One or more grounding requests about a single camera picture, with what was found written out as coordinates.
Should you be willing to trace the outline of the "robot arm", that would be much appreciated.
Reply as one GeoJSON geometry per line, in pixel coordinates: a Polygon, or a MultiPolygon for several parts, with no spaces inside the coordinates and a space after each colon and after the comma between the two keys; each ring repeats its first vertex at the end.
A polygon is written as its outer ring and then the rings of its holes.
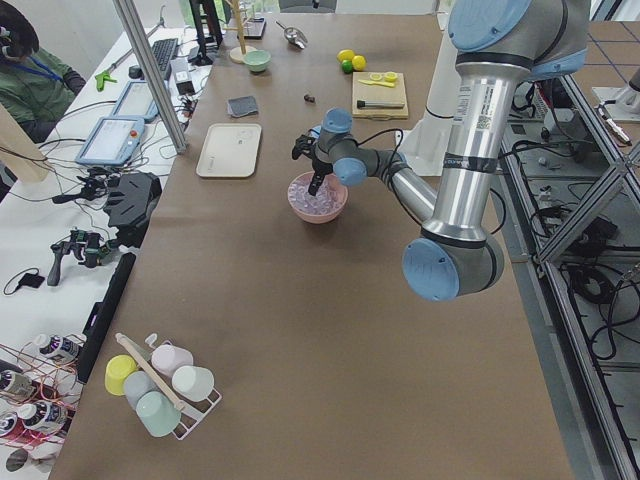
{"type": "Polygon", "coordinates": [[[448,36],[460,85],[439,185],[428,185],[397,151],[363,148],[351,115],[334,108],[318,134],[299,137],[292,151],[312,162],[309,193],[328,175],[345,186],[380,179],[421,224],[402,258],[416,294],[448,301],[491,287],[504,257],[482,218],[515,90],[583,66],[589,12],[586,1],[457,2],[448,36]]]}

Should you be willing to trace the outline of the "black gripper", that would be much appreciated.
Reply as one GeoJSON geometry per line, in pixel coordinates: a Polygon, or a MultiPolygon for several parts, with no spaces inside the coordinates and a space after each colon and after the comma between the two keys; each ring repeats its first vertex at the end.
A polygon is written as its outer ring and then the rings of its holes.
{"type": "Polygon", "coordinates": [[[331,163],[327,163],[314,158],[312,160],[312,168],[314,172],[312,174],[307,192],[311,196],[316,196],[324,183],[325,176],[333,172],[333,166],[331,163]]]}

